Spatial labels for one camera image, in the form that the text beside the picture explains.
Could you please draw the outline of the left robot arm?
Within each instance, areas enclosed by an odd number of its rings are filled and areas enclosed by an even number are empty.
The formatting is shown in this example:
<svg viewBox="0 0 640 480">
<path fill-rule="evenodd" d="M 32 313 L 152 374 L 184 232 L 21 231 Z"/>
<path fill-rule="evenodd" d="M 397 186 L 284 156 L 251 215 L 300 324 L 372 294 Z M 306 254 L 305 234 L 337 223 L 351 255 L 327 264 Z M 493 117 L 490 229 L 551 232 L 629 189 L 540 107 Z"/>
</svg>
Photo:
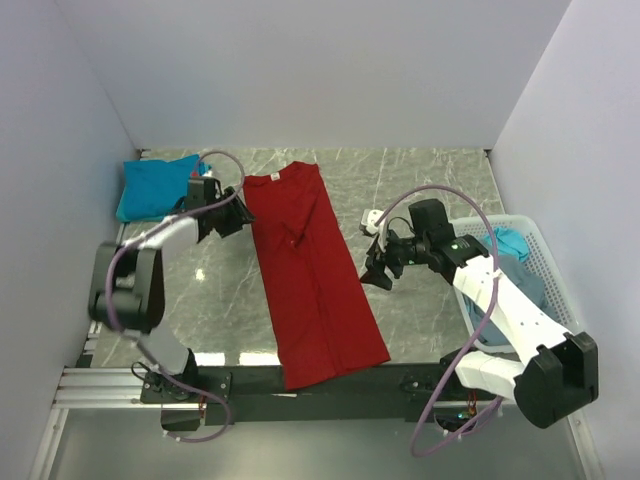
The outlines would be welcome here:
<svg viewBox="0 0 640 480">
<path fill-rule="evenodd" d="M 186 402 L 204 389 L 193 351 L 169 328 L 165 317 L 165 270 L 183 250 L 211 232 L 225 238 L 255 221 L 232 188 L 209 175 L 188 180 L 187 193 L 153 228 L 126 241 L 97 248 L 88 298 L 92 320 L 132 341 L 147 360 L 143 390 L 163 399 Z"/>
</svg>

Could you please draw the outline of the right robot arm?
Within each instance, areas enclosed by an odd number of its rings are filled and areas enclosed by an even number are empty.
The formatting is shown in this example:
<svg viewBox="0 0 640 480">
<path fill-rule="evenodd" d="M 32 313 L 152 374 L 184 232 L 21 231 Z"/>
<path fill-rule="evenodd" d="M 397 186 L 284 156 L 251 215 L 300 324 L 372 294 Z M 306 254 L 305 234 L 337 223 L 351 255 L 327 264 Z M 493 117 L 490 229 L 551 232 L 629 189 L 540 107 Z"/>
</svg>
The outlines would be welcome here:
<svg viewBox="0 0 640 480">
<path fill-rule="evenodd" d="M 445 360 L 430 404 L 441 392 L 460 399 L 481 390 L 515 402 L 531 424 L 547 428 L 598 399 L 596 341 L 554 320 L 508 277 L 497 241 L 480 239 L 481 227 L 495 232 L 488 218 L 451 220 L 437 199 L 415 202 L 409 213 L 412 234 L 401 237 L 388 212 L 364 211 L 360 229 L 373 242 L 361 282 L 390 290 L 405 267 L 425 265 L 481 309 L 508 343 L 481 347 L 481 326 L 469 324 L 471 338 Z"/>
</svg>

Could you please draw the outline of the red t shirt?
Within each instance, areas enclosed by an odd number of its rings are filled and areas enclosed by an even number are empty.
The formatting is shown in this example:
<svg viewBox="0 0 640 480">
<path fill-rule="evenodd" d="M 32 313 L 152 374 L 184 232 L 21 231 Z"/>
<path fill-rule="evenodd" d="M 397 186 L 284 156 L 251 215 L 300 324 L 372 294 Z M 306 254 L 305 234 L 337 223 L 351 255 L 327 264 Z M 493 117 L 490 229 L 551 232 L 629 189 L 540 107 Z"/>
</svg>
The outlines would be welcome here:
<svg viewBox="0 0 640 480">
<path fill-rule="evenodd" d="M 243 190 L 286 389 L 389 361 L 318 166 L 249 176 Z"/>
</svg>

